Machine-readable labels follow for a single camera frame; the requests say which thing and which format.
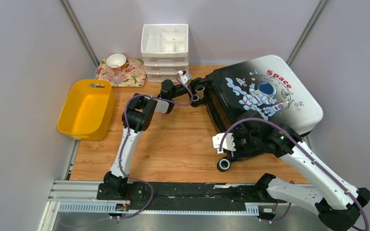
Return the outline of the white black space suitcase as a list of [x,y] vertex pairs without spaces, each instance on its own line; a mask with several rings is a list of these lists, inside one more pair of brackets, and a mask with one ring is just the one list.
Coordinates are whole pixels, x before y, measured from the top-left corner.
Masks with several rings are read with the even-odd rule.
[[[245,118],[259,118],[308,135],[323,118],[323,110],[286,64],[275,55],[214,70],[190,82],[195,90],[193,105],[205,104],[217,133],[224,133]],[[234,155],[225,151],[217,163],[221,172],[233,162],[259,155]]]

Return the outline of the yellow plastic basket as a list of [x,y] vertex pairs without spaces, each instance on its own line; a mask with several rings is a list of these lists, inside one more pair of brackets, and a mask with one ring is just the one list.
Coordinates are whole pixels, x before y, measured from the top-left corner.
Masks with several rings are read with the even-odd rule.
[[108,81],[80,80],[69,92],[57,129],[76,140],[100,141],[107,135],[115,102],[115,94]]

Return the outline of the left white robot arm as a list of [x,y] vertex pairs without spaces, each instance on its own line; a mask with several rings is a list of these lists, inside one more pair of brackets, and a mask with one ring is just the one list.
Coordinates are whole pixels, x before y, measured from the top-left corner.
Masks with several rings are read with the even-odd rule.
[[154,113],[168,114],[174,105],[188,106],[193,102],[193,93],[188,86],[190,78],[178,77],[177,80],[178,85],[171,80],[163,81],[158,97],[136,93],[127,101],[122,114],[122,140],[112,167],[99,184],[97,199],[121,200],[128,193],[128,179],[138,181],[130,176],[131,162]]

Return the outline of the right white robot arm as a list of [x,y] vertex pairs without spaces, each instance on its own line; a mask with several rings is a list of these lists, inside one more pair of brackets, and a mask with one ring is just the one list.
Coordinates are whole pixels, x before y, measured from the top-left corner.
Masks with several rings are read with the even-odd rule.
[[265,173],[255,184],[255,194],[260,201],[273,198],[298,205],[317,215],[333,231],[350,228],[358,231],[359,218],[364,221],[364,230],[370,230],[364,209],[370,201],[370,190],[357,188],[341,178],[317,157],[293,128],[264,119],[245,118],[234,123],[226,133],[235,134],[233,130],[239,126],[243,127],[243,138],[294,167],[313,185],[312,189],[307,189]]

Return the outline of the floral serving tray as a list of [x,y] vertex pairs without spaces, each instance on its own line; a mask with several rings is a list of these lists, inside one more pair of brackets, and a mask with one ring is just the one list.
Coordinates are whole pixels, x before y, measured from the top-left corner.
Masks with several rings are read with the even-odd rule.
[[110,68],[106,65],[106,59],[100,62],[95,79],[105,80],[112,87],[143,87],[146,83],[146,70],[143,60],[128,59],[121,68],[123,81],[115,86],[110,83]]

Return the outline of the white plastic drawer organizer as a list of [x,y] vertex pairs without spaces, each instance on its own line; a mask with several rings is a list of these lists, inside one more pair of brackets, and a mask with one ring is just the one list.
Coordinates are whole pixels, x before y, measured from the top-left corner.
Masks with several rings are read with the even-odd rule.
[[175,81],[179,71],[189,71],[189,25],[144,24],[141,54],[148,81]]

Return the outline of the clear drinking glass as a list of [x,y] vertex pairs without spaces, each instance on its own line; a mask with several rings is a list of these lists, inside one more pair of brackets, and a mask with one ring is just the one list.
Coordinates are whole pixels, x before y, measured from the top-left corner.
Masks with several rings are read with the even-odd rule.
[[111,65],[110,68],[110,83],[112,85],[119,85],[123,81],[123,75],[121,71],[121,67],[119,65]]

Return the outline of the white orange bowl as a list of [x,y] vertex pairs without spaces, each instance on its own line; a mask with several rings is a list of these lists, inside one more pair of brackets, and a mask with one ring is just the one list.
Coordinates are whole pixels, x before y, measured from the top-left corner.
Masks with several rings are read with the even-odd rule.
[[112,69],[121,69],[126,62],[126,56],[120,53],[113,54],[106,59],[106,65]]

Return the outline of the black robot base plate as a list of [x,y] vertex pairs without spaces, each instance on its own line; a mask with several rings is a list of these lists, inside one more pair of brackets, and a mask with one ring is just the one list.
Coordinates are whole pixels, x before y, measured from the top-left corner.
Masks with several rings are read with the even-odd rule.
[[125,197],[119,200],[127,212],[239,213],[262,219],[276,215],[279,201],[254,184],[128,182]]

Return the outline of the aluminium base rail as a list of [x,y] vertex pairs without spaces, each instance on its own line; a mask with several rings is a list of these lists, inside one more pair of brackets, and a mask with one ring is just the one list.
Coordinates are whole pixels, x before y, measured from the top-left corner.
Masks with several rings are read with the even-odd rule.
[[153,182],[150,186],[129,182],[121,192],[100,181],[57,180],[54,182],[39,230],[53,229],[60,212],[117,215],[228,215],[269,220],[282,217],[286,196],[272,199],[254,184]]

